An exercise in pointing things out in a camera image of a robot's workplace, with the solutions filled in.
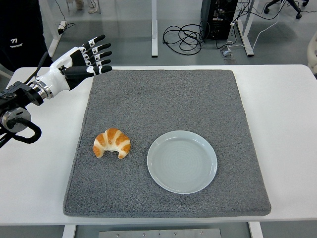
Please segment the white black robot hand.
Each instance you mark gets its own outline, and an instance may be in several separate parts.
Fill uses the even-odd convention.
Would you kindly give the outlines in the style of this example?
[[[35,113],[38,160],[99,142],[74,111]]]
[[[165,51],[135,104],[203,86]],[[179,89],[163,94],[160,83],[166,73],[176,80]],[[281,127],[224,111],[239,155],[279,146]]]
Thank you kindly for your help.
[[[112,52],[102,51],[109,48],[111,44],[96,45],[105,37],[105,35],[94,37],[83,45],[64,53],[51,64],[47,73],[36,77],[32,82],[32,88],[43,99],[51,99],[61,91],[74,89],[86,78],[111,71],[110,60],[106,57]]]

